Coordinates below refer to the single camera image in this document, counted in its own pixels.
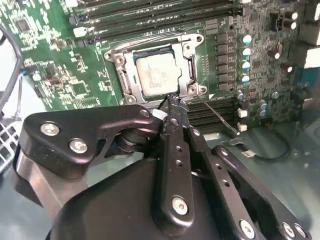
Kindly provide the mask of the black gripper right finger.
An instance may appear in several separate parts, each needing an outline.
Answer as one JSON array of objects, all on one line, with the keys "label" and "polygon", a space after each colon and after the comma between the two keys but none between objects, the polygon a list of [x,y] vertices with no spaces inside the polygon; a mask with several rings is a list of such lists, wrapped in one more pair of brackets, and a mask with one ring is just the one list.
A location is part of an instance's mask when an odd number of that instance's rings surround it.
[{"label": "black gripper right finger", "polygon": [[196,163],[204,168],[217,229],[224,240],[310,240],[312,235],[282,202],[227,148],[207,145],[190,126],[187,106],[177,113]]}]

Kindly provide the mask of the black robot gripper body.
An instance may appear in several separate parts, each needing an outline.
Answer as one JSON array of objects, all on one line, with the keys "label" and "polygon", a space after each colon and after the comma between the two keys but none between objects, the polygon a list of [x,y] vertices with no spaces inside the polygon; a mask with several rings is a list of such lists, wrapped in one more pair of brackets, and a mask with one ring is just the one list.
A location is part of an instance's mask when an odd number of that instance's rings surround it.
[{"label": "black robot gripper body", "polygon": [[[52,240],[167,240],[152,216],[158,161],[139,160],[70,199],[55,218]],[[206,182],[192,177],[195,219],[183,240],[231,237]]]}]

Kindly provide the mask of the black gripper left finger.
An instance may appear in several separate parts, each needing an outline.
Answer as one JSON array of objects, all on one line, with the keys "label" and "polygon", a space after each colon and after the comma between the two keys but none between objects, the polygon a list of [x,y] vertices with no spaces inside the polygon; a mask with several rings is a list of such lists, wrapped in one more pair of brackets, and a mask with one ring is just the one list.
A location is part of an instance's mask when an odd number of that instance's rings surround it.
[{"label": "black gripper left finger", "polygon": [[112,155],[140,152],[158,161],[152,218],[160,228],[189,228],[195,219],[190,148],[177,111],[165,97],[155,114],[141,105],[43,112],[22,126],[16,172],[53,223],[64,205],[87,190],[89,167]]}]

